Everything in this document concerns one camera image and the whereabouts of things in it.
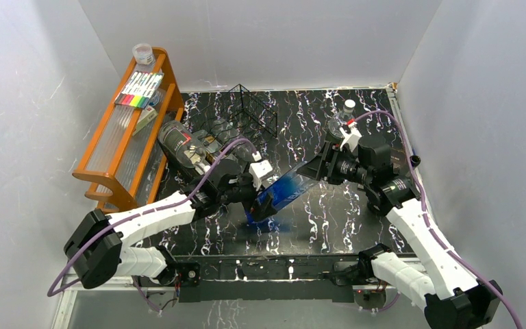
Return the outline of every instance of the marker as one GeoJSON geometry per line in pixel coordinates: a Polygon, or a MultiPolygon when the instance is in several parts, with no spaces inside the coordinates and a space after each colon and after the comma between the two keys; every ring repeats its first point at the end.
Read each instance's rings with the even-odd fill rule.
{"type": "Polygon", "coordinates": [[[132,77],[128,80],[128,83],[126,84],[126,87],[124,87],[123,93],[127,94],[132,86],[134,85],[134,82],[140,78],[140,71],[134,72],[132,77]]]}
{"type": "Polygon", "coordinates": [[[138,107],[138,103],[140,103],[140,96],[136,95],[132,97],[132,101],[130,102],[130,106],[133,106],[135,108],[138,107]]]}
{"type": "Polygon", "coordinates": [[[157,76],[158,76],[158,75],[153,74],[153,75],[152,75],[152,78],[148,79],[148,80],[144,83],[144,85],[142,86],[142,93],[141,93],[142,96],[146,96],[146,97],[148,97],[148,96],[147,96],[147,94],[148,94],[148,88],[150,88],[150,86],[152,85],[152,83],[154,82],[154,80],[156,80],[156,77],[157,77],[157,76]]]}
{"type": "Polygon", "coordinates": [[[124,98],[124,105],[130,105],[130,101],[132,100],[132,98],[134,98],[133,95],[126,95],[126,97],[124,98]]]}
{"type": "Polygon", "coordinates": [[[140,94],[140,89],[141,89],[141,86],[146,82],[146,80],[148,80],[150,78],[150,75],[148,73],[144,73],[142,79],[140,79],[140,81],[138,81],[136,83],[136,87],[134,88],[134,90],[132,92],[130,92],[130,94],[133,94],[133,95],[139,95],[140,94]]]}
{"type": "Polygon", "coordinates": [[[146,93],[145,93],[146,97],[152,97],[152,95],[156,91],[156,88],[157,88],[157,86],[158,86],[158,84],[160,83],[161,80],[162,80],[162,76],[161,75],[156,75],[156,77],[154,77],[154,79],[152,79],[152,83],[151,83],[150,87],[146,90],[146,93]]]}
{"type": "Polygon", "coordinates": [[[138,82],[143,78],[142,74],[138,75],[136,77],[136,80],[132,82],[132,85],[128,88],[128,90],[124,90],[124,93],[126,95],[132,95],[132,93],[135,91],[136,86],[138,85],[138,82]]]}

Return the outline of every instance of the clear plastic container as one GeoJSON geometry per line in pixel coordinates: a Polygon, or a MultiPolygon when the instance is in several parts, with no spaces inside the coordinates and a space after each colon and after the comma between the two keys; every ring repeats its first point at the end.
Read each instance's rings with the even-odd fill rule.
{"type": "Polygon", "coordinates": [[[158,104],[162,103],[165,95],[166,95],[166,91],[164,91],[164,89],[160,89],[160,88],[156,89],[154,94],[152,94],[152,97],[150,98],[148,105],[159,110],[160,107],[158,106],[158,104]]]}
{"type": "Polygon", "coordinates": [[[154,65],[156,58],[152,51],[152,46],[147,43],[139,43],[132,48],[132,53],[136,62],[141,65],[154,65]]]}
{"type": "Polygon", "coordinates": [[[206,138],[206,136],[208,135],[207,131],[204,130],[204,129],[201,129],[199,130],[198,132],[193,132],[192,133],[196,138],[200,139],[201,142],[204,142],[204,139],[206,138]]]}
{"type": "Polygon", "coordinates": [[[336,139],[343,139],[344,135],[340,131],[340,127],[345,125],[348,121],[354,119],[353,109],[355,107],[355,102],[351,99],[347,99],[344,102],[344,108],[334,115],[327,122],[328,132],[336,139]]]}
{"type": "MultiPolygon", "coordinates": [[[[228,123],[227,120],[224,119],[213,121],[211,134],[223,145],[227,145],[239,138],[245,138],[231,123],[228,123]]],[[[255,160],[249,146],[245,144],[237,145],[233,149],[233,154],[237,158],[247,162],[253,162],[255,160]]]]}
{"type": "Polygon", "coordinates": [[[199,168],[204,164],[207,151],[203,143],[196,139],[179,121],[165,123],[158,133],[158,139],[170,155],[174,155],[180,165],[186,168],[199,168]]]}

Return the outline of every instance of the robotic arm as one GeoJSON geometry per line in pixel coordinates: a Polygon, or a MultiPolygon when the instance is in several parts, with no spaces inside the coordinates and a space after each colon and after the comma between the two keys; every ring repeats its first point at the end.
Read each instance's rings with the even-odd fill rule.
{"type": "MultiPolygon", "coordinates": [[[[412,178],[400,175],[392,165],[390,146],[384,138],[361,136],[355,122],[340,131],[345,137],[341,145],[326,142],[297,173],[330,184],[358,183],[368,197],[368,209],[387,216],[427,270],[427,275],[415,270],[380,244],[360,252],[358,264],[347,267],[347,277],[374,277],[391,283],[424,311],[433,329],[478,328],[490,322],[499,299],[448,255],[454,248],[438,227],[425,225],[421,195],[412,178]],[[446,248],[429,230],[436,232],[446,248]]],[[[413,167],[420,164],[418,156],[411,156],[410,161],[413,167]]],[[[501,293],[495,281],[490,283],[501,293]]]]}
{"type": "MultiPolygon", "coordinates": [[[[432,329],[472,329],[491,321],[499,299],[448,255],[453,248],[438,228],[424,224],[420,193],[410,176],[400,175],[393,167],[388,144],[376,136],[362,137],[355,123],[343,126],[341,131],[345,137],[341,145],[326,142],[297,173],[329,184],[345,180],[359,184],[368,197],[368,209],[386,215],[396,225],[427,274],[404,263],[385,245],[376,245],[360,252],[357,262],[334,263],[329,278],[341,285],[371,278],[389,282],[424,311],[432,329]],[[437,232],[446,248],[434,240],[430,229],[437,232]]],[[[197,166],[194,176],[190,176],[194,177],[192,183],[166,199],[111,215],[100,210],[90,212],[64,247],[71,260],[68,265],[73,265],[84,288],[98,287],[112,276],[146,276],[163,285],[175,280],[182,286],[198,285],[200,264],[177,261],[163,247],[132,245],[163,230],[202,219],[221,204],[241,202],[249,215],[268,213],[261,207],[269,204],[254,200],[263,192],[262,182],[272,171],[270,164],[261,161],[257,153],[254,158],[258,162],[244,171],[237,171],[230,162],[217,166],[225,161],[223,157],[230,147],[212,166],[197,166]]],[[[410,161],[414,167],[420,163],[416,156],[410,161]]],[[[490,283],[501,292],[495,281],[490,283]]]]}

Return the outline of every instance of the white connector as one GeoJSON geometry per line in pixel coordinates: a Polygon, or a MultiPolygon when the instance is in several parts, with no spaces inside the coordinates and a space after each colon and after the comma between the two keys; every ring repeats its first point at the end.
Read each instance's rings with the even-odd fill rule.
{"type": "Polygon", "coordinates": [[[355,121],[350,123],[348,127],[350,128],[350,132],[346,132],[346,130],[343,127],[340,127],[340,132],[344,136],[344,140],[340,145],[340,150],[344,149],[344,145],[348,145],[350,151],[353,152],[355,148],[358,147],[358,141],[360,140],[360,137],[362,137],[362,135],[357,129],[357,123],[355,121]]]}
{"type": "Polygon", "coordinates": [[[258,190],[263,181],[271,176],[273,168],[267,160],[255,162],[249,165],[249,173],[253,176],[253,186],[258,190]]]}
{"type": "Polygon", "coordinates": [[[253,160],[255,160],[255,162],[261,161],[261,159],[263,159],[263,157],[261,157],[261,153],[259,153],[259,151],[253,153],[253,160]]]}

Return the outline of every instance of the bottle cap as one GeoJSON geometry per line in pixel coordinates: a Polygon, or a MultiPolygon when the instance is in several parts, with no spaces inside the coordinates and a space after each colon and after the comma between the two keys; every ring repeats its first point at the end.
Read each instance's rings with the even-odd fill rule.
{"type": "Polygon", "coordinates": [[[344,102],[344,111],[352,112],[354,107],[355,102],[351,99],[346,99],[346,101],[344,102]]]}

